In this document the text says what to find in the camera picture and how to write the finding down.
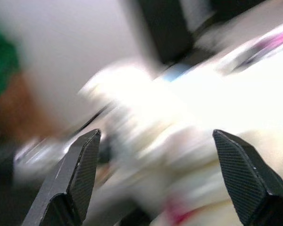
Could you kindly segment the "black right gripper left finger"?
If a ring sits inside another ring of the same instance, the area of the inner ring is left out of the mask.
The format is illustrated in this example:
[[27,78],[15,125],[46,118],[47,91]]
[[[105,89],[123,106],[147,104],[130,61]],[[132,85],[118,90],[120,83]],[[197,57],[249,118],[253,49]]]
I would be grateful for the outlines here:
[[94,187],[101,130],[79,136],[45,178],[21,226],[82,226]]

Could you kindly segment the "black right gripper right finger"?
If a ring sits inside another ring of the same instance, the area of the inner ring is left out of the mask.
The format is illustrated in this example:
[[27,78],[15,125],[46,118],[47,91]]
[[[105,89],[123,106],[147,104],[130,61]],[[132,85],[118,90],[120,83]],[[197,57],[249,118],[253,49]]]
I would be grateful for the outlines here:
[[226,189],[243,226],[283,226],[283,179],[240,137],[213,138]]

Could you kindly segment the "cream cartoon print blanket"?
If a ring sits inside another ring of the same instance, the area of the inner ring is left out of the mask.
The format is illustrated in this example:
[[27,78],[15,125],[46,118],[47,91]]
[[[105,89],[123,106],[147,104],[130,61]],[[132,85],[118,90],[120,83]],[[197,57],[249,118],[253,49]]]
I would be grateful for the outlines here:
[[112,176],[96,206],[129,201],[150,226],[242,226],[224,184],[213,131],[251,143],[283,178],[283,25],[188,68],[143,59],[115,62],[79,91],[103,111]]

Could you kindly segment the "green fuzzy object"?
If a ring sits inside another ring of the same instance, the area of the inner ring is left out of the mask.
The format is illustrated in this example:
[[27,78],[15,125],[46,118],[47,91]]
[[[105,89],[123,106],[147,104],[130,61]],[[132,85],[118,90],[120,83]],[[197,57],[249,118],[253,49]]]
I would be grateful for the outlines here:
[[21,71],[17,49],[0,29],[0,96],[9,87],[12,77]]

